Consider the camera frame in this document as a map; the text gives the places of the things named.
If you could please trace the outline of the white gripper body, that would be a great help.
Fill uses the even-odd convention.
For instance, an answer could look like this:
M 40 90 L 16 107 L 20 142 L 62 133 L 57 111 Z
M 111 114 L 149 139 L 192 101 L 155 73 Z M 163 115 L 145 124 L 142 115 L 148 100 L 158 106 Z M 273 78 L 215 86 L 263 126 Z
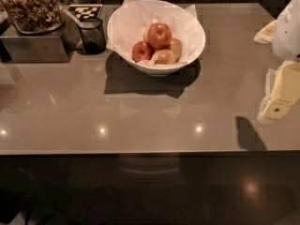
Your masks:
M 278 15 L 272 49 L 283 60 L 300 59 L 300 0 L 291 0 Z

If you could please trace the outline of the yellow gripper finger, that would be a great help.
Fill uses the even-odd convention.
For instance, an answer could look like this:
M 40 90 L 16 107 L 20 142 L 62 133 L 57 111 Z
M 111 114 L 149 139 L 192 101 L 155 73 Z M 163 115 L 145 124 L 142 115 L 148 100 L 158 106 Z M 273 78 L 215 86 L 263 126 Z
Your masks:
M 269 68 L 264 93 L 257 119 L 261 123 L 282 119 L 300 99 L 300 63 L 284 61 L 278 69 Z
M 261 44 L 271 43 L 273 40 L 276 21 L 271 21 L 254 36 L 254 41 Z

